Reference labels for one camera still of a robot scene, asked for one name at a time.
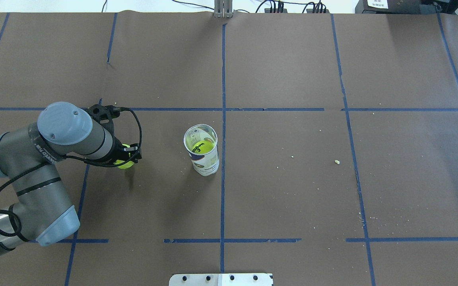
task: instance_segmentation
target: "white background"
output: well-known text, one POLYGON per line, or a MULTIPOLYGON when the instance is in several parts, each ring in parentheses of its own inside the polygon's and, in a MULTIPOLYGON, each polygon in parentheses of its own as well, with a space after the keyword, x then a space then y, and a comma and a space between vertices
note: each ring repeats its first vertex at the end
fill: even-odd
MULTIPOLYGON (((208 7, 214 0, 183 0, 208 7)), ((308 0, 287 0, 288 2, 307 3, 308 0)), ((0 0, 0 12, 100 12, 105 0, 0 0)), ((260 0, 233 0, 233 9, 255 12, 260 0)), ((354 13, 358 0, 323 0, 331 13, 354 13)), ((269 7, 266 3, 260 9, 269 7)), ((301 13, 303 5, 285 4, 289 13, 301 13)), ((133 10, 139 12, 198 12, 209 11, 191 5, 183 5, 171 0, 108 0, 105 12, 133 10)))

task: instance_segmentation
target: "black device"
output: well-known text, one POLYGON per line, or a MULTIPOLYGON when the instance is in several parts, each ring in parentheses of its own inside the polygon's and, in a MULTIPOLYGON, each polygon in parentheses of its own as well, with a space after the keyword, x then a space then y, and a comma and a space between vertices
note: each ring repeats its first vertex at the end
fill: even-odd
POLYGON ((455 14, 458 0, 359 0, 356 14, 455 14))

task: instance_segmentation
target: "white sticker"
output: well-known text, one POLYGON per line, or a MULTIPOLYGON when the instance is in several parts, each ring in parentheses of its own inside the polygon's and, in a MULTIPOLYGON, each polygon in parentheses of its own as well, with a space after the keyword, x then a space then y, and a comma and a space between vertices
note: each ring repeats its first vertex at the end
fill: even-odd
POLYGON ((388 9, 388 0, 367 0, 367 4, 374 8, 388 9))

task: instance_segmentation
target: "tennis ball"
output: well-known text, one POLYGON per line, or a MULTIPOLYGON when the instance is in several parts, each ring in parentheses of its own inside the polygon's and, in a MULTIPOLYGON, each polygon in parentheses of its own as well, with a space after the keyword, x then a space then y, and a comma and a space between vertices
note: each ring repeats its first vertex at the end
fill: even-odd
POLYGON ((210 152, 214 146, 215 145, 213 145, 212 142, 207 141, 207 140, 202 140, 194 144, 194 146, 192 147, 192 152, 198 153, 198 154, 204 154, 204 153, 210 152))
MULTIPOLYGON (((122 161, 122 160, 116 160, 116 162, 114 162, 114 165, 118 165, 118 164, 121 164, 123 162, 124 161, 122 161)), ((128 168, 132 167, 133 165, 134 165, 134 162, 129 161, 128 163, 119 166, 118 169, 128 169, 128 168)))

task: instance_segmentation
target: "white bracket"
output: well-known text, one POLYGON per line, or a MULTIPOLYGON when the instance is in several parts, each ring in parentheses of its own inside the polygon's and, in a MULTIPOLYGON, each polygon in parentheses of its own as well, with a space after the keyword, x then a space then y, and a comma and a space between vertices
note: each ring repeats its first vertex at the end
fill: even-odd
POLYGON ((169 286, 273 286, 271 273, 175 274, 169 286))
POLYGON ((215 18, 233 18, 233 0, 215 0, 215 18))

